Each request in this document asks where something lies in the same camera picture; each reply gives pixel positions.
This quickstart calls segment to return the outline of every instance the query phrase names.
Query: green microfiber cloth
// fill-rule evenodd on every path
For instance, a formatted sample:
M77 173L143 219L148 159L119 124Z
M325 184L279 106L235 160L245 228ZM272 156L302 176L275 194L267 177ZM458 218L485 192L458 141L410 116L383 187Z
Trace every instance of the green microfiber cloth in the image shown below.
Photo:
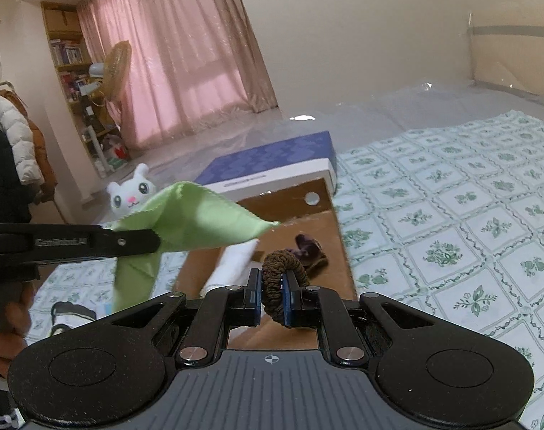
M121 257L116 264L113 311L148 300L164 252L211 249L250 241L278 222L258 218L218 193L178 182L154 195L142 209L124 216L112 230L152 229L161 239L152 254Z

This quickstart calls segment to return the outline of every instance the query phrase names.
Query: mattress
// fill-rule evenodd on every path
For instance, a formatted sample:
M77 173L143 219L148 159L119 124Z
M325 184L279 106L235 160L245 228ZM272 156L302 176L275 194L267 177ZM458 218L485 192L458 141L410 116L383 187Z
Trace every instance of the mattress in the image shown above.
M316 119L240 128L196 152L196 167L225 150L330 130L334 205L358 294L381 292L516 348L536 377L522 422L544 430L544 105L424 83L308 114ZM179 179L191 179L194 155ZM175 166L159 167L157 181L174 179ZM163 255L152 297L171 289L185 257ZM58 301L110 313L114 270L113 259L60 266L36 296L27 341L49 334Z

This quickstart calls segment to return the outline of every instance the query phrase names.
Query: brown jacket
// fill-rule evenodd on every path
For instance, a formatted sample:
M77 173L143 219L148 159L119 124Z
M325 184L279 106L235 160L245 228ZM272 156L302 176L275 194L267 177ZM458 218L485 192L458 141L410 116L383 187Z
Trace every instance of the brown jacket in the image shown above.
M19 99L19 96L13 90L0 90L0 95L13 103L13 105L15 105L25 119L27 119L27 123L29 123L29 127L33 132L35 160L37 161L39 169L41 169L41 173L45 179L45 182L41 185L42 195L40 201L52 201L53 196L55 195L55 187L57 186L57 178L55 176L55 172L53 172L51 164L49 163L49 159L47 158L47 150L45 148L45 139L43 134L35 123L27 117L27 110L25 110L25 106Z

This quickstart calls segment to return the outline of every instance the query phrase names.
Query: hand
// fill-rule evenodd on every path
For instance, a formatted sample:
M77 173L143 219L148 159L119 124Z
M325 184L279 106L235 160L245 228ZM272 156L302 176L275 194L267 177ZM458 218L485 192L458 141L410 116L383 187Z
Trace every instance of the hand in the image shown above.
M5 315L13 327L11 333L0 333L0 374L7 378L9 365L15 357L27 347L25 335L31 327L29 309L35 298L35 287L32 283L23 283L22 294L18 302L10 302L5 306Z

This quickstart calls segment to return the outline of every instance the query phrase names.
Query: floral bedsheet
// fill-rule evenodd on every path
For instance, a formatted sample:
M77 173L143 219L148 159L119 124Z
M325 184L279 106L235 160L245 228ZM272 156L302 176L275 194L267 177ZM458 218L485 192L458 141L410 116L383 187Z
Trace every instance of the floral bedsheet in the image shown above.
M411 130L338 156L334 205L358 294L377 291L510 344L532 364L522 423L544 430L544 122L519 111ZM153 297L186 254L165 254ZM115 260L60 266L36 296L27 340L53 303L108 313Z

